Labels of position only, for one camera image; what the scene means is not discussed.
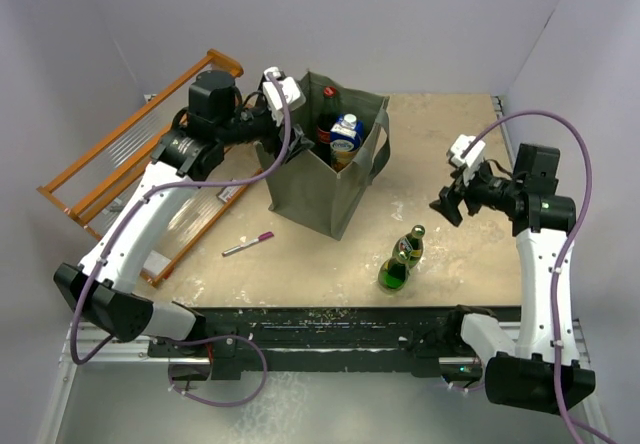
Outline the cola glass bottle red cap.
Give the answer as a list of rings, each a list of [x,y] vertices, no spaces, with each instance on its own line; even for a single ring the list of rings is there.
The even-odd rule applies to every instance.
[[[330,131],[341,115],[341,98],[333,86],[326,86],[322,92],[321,112],[316,120],[316,154],[326,164],[330,163]]]

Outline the blue yellow juice carton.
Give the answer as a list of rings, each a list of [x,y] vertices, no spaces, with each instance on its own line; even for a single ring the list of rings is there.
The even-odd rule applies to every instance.
[[[331,166],[339,172],[351,163],[363,142],[363,123],[351,113],[342,115],[330,131]]]

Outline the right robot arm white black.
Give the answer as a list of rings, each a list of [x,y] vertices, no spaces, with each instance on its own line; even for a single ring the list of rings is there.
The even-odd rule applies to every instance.
[[[489,309],[458,305],[447,317],[446,347],[472,350],[484,367],[490,402],[548,414],[572,408],[595,389],[595,374],[581,367],[570,294],[576,206],[556,193],[560,152],[523,144],[508,178],[493,174],[485,143],[460,135],[447,152],[453,183],[431,208],[459,226],[461,204],[504,213],[512,224],[522,283],[519,335],[510,338]]]

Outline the green canvas bag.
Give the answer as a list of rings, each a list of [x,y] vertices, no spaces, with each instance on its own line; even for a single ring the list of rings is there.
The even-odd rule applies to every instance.
[[[381,133],[389,134],[389,98],[363,90],[346,88],[313,71],[298,80],[306,103],[291,113],[306,136],[316,143],[316,120],[321,112],[322,92],[335,87],[341,109],[354,114],[364,124],[364,142],[354,160],[336,172],[316,154],[313,147],[281,164],[266,177],[271,197],[270,209],[309,229],[335,240],[342,238],[369,185],[391,157],[390,139],[378,143]]]

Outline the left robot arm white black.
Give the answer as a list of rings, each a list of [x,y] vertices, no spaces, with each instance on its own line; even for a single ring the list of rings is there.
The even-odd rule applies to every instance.
[[[231,145],[270,140],[277,156],[266,178],[283,162],[293,127],[292,112],[306,98],[297,81],[276,67],[260,83],[261,101],[242,109],[234,77],[221,70],[197,75],[180,109],[151,153],[138,187],[99,243],[79,264],[63,263],[54,282],[74,311],[71,330],[87,320],[112,337],[170,340],[184,356],[202,351],[206,319],[178,303],[135,295],[134,288],[157,240],[183,205],[206,185]]]

